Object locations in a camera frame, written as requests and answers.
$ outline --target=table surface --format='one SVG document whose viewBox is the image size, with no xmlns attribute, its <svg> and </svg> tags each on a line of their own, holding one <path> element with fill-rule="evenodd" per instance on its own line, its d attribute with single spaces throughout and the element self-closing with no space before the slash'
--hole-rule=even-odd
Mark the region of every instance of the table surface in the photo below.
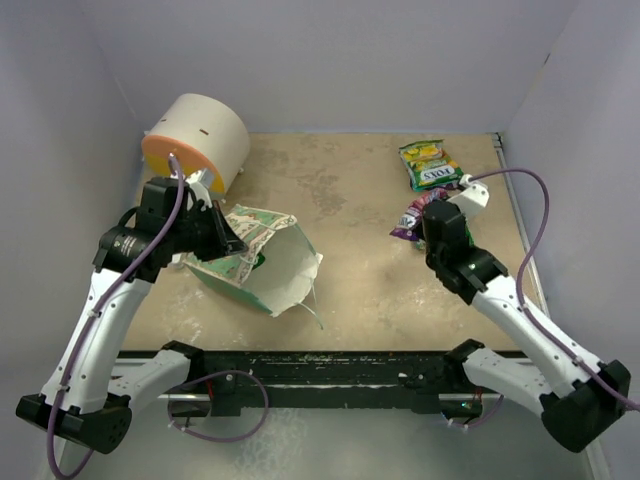
<svg viewBox="0 0 640 480">
<path fill-rule="evenodd" d="M 489 135 L 440 135 L 465 173 L 500 167 Z M 134 318 L 123 350 L 179 340 L 206 350 L 448 350 L 474 338 L 517 349 L 486 317 L 449 293 L 424 254 L 389 236 L 419 194 L 397 150 L 417 134 L 254 134 L 245 173 L 227 194 L 236 203 L 291 213 L 324 259 L 317 312 L 293 307 L 276 318 L 203 285 L 187 268 L 165 269 Z M 143 181 L 152 176 L 145 169 Z M 477 245 L 512 274 L 524 256 L 504 179 L 486 179 L 491 200 L 469 222 Z M 531 277 L 525 292 L 537 300 Z"/>
</svg>

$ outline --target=purple cable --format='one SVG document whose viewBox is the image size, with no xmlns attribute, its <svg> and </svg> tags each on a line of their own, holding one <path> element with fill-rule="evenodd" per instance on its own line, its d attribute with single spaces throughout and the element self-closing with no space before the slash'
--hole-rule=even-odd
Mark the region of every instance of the purple cable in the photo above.
<svg viewBox="0 0 640 480">
<path fill-rule="evenodd" d="M 189 430 L 186 427 L 179 427 L 178 425 L 176 425 L 175 419 L 173 418 L 173 415 L 171 415 L 171 402 L 169 402 L 167 403 L 167 414 L 169 415 L 169 420 L 171 421 L 171 425 L 173 425 L 175 428 L 177 428 L 181 432 L 186 433 L 187 435 L 191 435 L 192 437 L 199 438 L 200 440 L 207 440 L 208 442 L 216 442 L 216 443 L 239 442 L 240 440 L 249 438 L 251 435 L 253 435 L 258 430 L 260 430 L 262 425 L 264 425 L 265 420 L 267 419 L 267 415 L 269 414 L 269 396 L 267 395 L 267 390 L 264 388 L 264 385 L 260 382 L 260 380 L 258 380 L 256 377 L 254 377 L 250 373 L 243 372 L 242 370 L 225 370 L 223 372 L 212 373 L 211 375 L 206 375 L 202 378 L 198 378 L 197 380 L 192 380 L 190 382 L 183 383 L 180 386 L 190 387 L 201 382 L 206 382 L 207 380 L 211 380 L 213 378 L 218 378 L 223 376 L 226 377 L 227 375 L 242 375 L 243 377 L 247 377 L 251 379 L 253 382 L 255 382 L 256 385 L 258 385 L 258 388 L 262 393 L 262 398 L 264 398 L 264 410 L 262 412 L 262 416 L 260 417 L 260 420 L 258 421 L 255 427 L 253 427 L 247 433 L 243 433 L 242 435 L 238 435 L 237 437 L 211 437 L 203 433 L 194 432 L 193 430 Z"/>
<path fill-rule="evenodd" d="M 174 154 L 169 154 L 169 168 L 173 171 L 173 173 L 178 176 L 178 194 L 176 196 L 176 203 L 173 206 L 173 210 L 171 210 L 171 214 L 169 218 L 167 218 L 166 223 L 162 227 L 162 229 L 158 232 L 155 238 L 151 241 L 151 243 L 144 249 L 144 251 L 140 254 L 136 260 L 129 265 L 127 268 L 107 289 L 106 292 L 98 299 L 96 304 L 93 306 L 93 312 L 99 313 L 102 310 L 102 307 L 109 301 L 111 296 L 116 292 L 116 290 L 122 285 L 127 278 L 131 276 L 132 273 L 136 271 L 136 269 L 140 266 L 142 262 L 149 256 L 149 254 L 158 246 L 158 244 L 162 241 L 164 236 L 167 234 L 171 225 L 175 221 L 178 216 L 178 212 L 180 211 L 180 207 L 182 205 L 182 197 L 184 195 L 184 177 L 182 175 L 182 169 L 180 168 L 180 164 L 178 163 L 178 159 Z M 71 354 L 69 355 L 69 360 L 64 367 L 62 372 L 62 377 L 60 378 L 60 387 L 67 387 L 69 379 L 71 378 L 71 371 L 78 360 L 78 356 L 80 355 L 80 351 L 84 346 L 85 341 L 87 340 L 87 336 L 91 331 L 91 327 L 96 320 L 96 316 L 91 316 L 87 322 L 85 323 L 80 335 L 78 335 L 78 339 L 76 340 L 73 349 L 71 350 Z M 71 480 L 78 476 L 78 474 L 82 471 L 82 469 L 87 465 L 87 462 L 93 455 L 93 450 L 89 450 L 85 457 L 80 462 L 80 465 L 71 472 L 70 474 L 64 474 L 60 470 L 58 463 L 56 462 L 56 456 L 54 451 L 54 431 L 56 425 L 56 418 L 58 416 L 58 411 L 60 410 L 60 406 L 62 405 L 62 400 L 64 398 L 66 390 L 61 388 L 56 393 L 56 397 L 53 401 L 53 405 L 51 406 L 51 413 L 49 414 L 49 422 L 47 424 L 47 460 L 49 461 L 49 467 L 51 468 L 51 472 L 55 475 L 55 477 L 59 480 Z"/>
<path fill-rule="evenodd" d="M 600 385 L 609 395 L 613 396 L 616 400 L 618 400 L 620 403 L 622 403 L 626 407 L 627 410 L 640 411 L 640 404 L 638 404 L 638 403 L 634 402 L 633 400 L 625 397 L 624 395 L 621 395 L 620 393 L 616 392 L 613 388 L 611 388 L 609 386 L 609 384 L 607 384 L 607 382 L 605 382 L 602 378 L 600 378 L 600 376 L 591 367 L 589 367 L 589 365 L 587 365 L 582 359 L 580 359 L 578 357 L 578 355 L 576 353 L 574 353 L 573 350 L 571 350 L 571 348 L 566 346 L 564 343 L 562 343 L 558 339 L 558 337 L 556 337 L 553 333 L 551 333 L 549 330 L 547 330 L 544 327 L 544 325 L 542 325 L 538 321 L 538 319 L 533 315 L 533 313 L 531 313 L 531 311 L 529 310 L 529 307 L 527 307 L 525 305 L 524 292 L 523 292 L 523 289 L 522 289 L 522 280 L 524 278 L 524 271 L 525 271 L 525 269 L 527 267 L 527 264 L 529 263 L 529 260 L 531 260 L 531 257 L 533 256 L 533 253 L 535 252 L 536 248 L 538 247 L 538 243 L 540 243 L 540 239 L 542 238 L 542 234 L 544 233 L 544 229 L 547 226 L 547 220 L 549 220 L 549 204 L 550 204 L 550 202 L 549 202 L 549 190 L 547 189 L 547 186 L 544 183 L 544 180 L 542 180 L 542 178 L 537 173 L 529 170 L 528 168 L 501 168 L 499 170 L 492 170 L 492 171 L 487 172 L 487 173 L 482 173 L 480 175 L 476 175 L 475 177 L 472 177 L 470 181 L 481 180 L 481 179 L 483 179 L 485 177 L 490 177 L 492 175 L 503 174 L 503 173 L 526 173 L 527 175 L 530 175 L 531 177 L 533 177 L 538 182 L 538 184 L 540 185 L 540 188 L 542 188 L 542 194 L 544 195 L 544 212 L 542 214 L 542 222 L 540 223 L 540 228 L 538 230 L 538 233 L 536 234 L 536 238 L 533 240 L 533 243 L 531 244 L 531 247 L 529 248 L 529 251 L 524 256 L 524 259 L 522 260 L 522 263 L 520 264 L 520 268 L 518 269 L 518 275 L 516 276 L 516 295 L 518 297 L 518 302 L 520 303 L 520 307 L 522 308 L 523 313 L 525 314 L 527 319 L 545 337 L 547 337 L 551 341 L 551 343 L 553 343 L 560 350 L 562 350 L 564 353 L 566 353 L 567 356 L 576 365 L 578 365 L 585 372 L 587 372 L 587 374 L 591 378 L 593 378 L 594 381 L 598 385 Z"/>
</svg>

